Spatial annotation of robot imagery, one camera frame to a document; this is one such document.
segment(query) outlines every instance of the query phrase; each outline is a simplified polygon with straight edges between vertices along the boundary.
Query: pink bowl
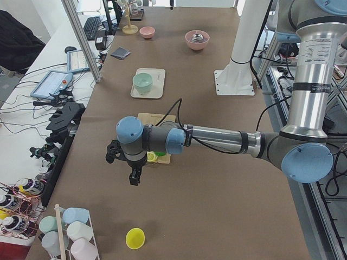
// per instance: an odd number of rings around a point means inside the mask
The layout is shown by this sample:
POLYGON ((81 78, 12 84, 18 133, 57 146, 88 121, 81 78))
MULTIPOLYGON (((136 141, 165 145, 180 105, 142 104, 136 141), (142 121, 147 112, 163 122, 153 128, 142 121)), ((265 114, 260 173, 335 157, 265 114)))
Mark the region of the pink bowl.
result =
POLYGON ((145 39, 150 39, 154 36, 156 30, 153 27, 145 26, 140 29, 140 34, 145 39))
POLYGON ((200 30, 194 30, 194 31, 188 31, 185 34, 185 42, 187 43, 188 47, 192 50, 202 50, 207 46, 207 43, 210 40, 210 36, 208 35, 207 32, 205 31, 200 31, 200 30), (193 37, 194 34, 201 34, 206 41, 204 42, 193 42, 191 38, 193 37))

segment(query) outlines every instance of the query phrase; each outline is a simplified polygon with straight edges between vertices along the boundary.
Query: white tray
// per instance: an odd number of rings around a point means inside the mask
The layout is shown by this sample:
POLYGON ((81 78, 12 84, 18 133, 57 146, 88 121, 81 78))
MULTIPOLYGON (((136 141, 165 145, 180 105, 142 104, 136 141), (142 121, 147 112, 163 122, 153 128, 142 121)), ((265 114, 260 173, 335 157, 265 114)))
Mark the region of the white tray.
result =
POLYGON ((136 70, 136 74, 148 73, 152 76, 153 85, 151 91, 140 94, 135 86, 132 85, 130 95, 136 99, 160 99, 163 96, 164 81, 165 81, 165 69, 146 69, 140 68, 136 70))

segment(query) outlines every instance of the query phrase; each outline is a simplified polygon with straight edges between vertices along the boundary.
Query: wooden cutting board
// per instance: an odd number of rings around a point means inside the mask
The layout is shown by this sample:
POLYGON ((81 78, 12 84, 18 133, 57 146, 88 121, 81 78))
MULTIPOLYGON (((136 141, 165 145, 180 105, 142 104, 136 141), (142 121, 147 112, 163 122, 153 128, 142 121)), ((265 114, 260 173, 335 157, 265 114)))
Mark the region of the wooden cutting board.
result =
MULTIPOLYGON (((164 115, 148 114, 148 113, 139 113, 137 115, 137 118, 139 120, 141 120, 141 122, 144 125, 148 125, 148 124, 156 125, 163 117, 164 117, 164 115)), ((166 121, 176 122, 176 116, 175 115, 168 115, 165 118, 164 122, 166 122, 166 121)), ((158 156, 157 162, 159 164, 169 164, 170 163, 170 158, 171 158, 171 155, 167 153, 164 156, 158 156)))

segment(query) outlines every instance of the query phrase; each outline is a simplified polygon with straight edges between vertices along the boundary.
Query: blue joint cap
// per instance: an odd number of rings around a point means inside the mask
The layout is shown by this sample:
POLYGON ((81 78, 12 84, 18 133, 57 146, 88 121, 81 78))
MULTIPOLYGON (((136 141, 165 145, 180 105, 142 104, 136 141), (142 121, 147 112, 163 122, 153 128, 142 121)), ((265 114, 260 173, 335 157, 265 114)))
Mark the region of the blue joint cap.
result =
POLYGON ((180 154, 183 151, 185 134, 182 129, 173 128, 166 137, 165 148, 170 154, 180 154))
POLYGON ((314 0, 315 3, 325 12, 332 15, 347 15, 347 2, 341 0, 314 0))
POLYGON ((300 183, 314 183, 325 177, 333 165, 333 156, 322 144, 306 143, 290 150, 282 161, 282 171, 300 183))
POLYGON ((278 42, 282 43, 298 43, 301 39, 296 34, 289 34, 287 32, 276 32, 276 38, 278 42))
POLYGON ((134 116, 122 118, 115 127, 121 144, 131 144, 142 136, 143 124, 134 116))

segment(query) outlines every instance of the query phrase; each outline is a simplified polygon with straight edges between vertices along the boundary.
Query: keyboard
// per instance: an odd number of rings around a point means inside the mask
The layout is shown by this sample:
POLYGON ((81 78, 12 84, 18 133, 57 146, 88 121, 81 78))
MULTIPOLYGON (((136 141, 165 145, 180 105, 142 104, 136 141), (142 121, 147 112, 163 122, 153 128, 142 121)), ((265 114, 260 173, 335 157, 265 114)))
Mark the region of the keyboard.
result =
POLYGON ((87 36, 89 41, 95 40, 95 34, 98 31, 99 25, 101 21, 101 16, 89 17, 83 26, 83 30, 87 36))

